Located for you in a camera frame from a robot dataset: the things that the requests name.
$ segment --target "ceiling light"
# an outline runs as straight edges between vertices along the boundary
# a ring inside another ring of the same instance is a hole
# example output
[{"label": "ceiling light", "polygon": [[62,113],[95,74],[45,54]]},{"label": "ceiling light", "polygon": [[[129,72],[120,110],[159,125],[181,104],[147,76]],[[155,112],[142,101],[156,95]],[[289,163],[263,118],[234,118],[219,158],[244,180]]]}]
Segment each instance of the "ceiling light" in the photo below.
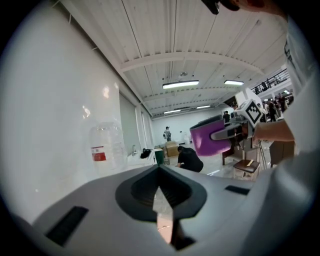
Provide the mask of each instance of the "ceiling light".
[{"label": "ceiling light", "polygon": [[197,84],[199,84],[199,80],[170,82],[170,83],[163,84],[162,88],[163,89],[170,89],[170,88],[181,87],[181,86],[196,86]]},{"label": "ceiling light", "polygon": [[234,86],[242,86],[244,82],[241,81],[233,81],[233,80],[225,80],[225,85],[234,85]]},{"label": "ceiling light", "polygon": [[211,105],[208,105],[208,106],[198,106],[196,109],[205,109],[205,108],[210,108]]},{"label": "ceiling light", "polygon": [[177,109],[177,110],[171,110],[171,111],[167,111],[167,112],[163,112],[164,114],[169,114],[169,113],[174,113],[174,112],[180,112],[181,109]]}]

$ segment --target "railing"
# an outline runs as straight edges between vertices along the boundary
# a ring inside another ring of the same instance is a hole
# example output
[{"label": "railing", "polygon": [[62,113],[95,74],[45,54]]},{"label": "railing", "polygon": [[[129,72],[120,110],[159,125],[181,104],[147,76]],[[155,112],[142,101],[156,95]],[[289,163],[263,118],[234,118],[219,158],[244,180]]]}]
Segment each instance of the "railing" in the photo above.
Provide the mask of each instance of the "railing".
[{"label": "railing", "polygon": [[256,94],[260,94],[265,92],[266,90],[277,86],[278,84],[286,81],[289,78],[289,73],[287,69],[282,70],[280,73],[274,75],[273,77],[268,78],[267,80],[263,81],[258,86],[252,88],[251,90]]}]

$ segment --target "red label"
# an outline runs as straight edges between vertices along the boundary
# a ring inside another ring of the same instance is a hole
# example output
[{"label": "red label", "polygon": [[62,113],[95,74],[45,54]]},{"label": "red label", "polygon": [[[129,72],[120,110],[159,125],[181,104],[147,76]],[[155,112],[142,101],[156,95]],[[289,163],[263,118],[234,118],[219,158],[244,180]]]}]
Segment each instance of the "red label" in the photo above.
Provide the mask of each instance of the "red label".
[{"label": "red label", "polygon": [[95,146],[91,148],[92,159],[95,162],[106,161],[104,146]]}]

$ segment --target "purple object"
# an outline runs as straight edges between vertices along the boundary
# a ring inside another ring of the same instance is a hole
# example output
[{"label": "purple object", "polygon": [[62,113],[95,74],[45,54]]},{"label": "purple object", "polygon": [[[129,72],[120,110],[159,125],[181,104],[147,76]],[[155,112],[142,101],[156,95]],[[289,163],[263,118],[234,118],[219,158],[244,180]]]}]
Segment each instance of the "purple object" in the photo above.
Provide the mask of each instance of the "purple object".
[{"label": "purple object", "polygon": [[198,156],[213,156],[231,148],[229,139],[212,140],[210,134],[223,130],[225,121],[217,115],[199,122],[190,128],[192,142]]}]

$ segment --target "green trash bin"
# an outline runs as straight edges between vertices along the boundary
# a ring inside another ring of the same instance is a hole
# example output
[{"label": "green trash bin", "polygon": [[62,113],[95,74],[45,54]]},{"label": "green trash bin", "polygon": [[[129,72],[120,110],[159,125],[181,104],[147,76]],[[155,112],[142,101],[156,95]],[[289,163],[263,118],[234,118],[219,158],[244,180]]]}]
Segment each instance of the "green trash bin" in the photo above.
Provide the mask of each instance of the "green trash bin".
[{"label": "green trash bin", "polygon": [[161,148],[156,148],[154,150],[154,154],[155,154],[155,159],[156,159],[156,162],[158,163],[158,165],[162,165],[165,160],[164,150]]}]

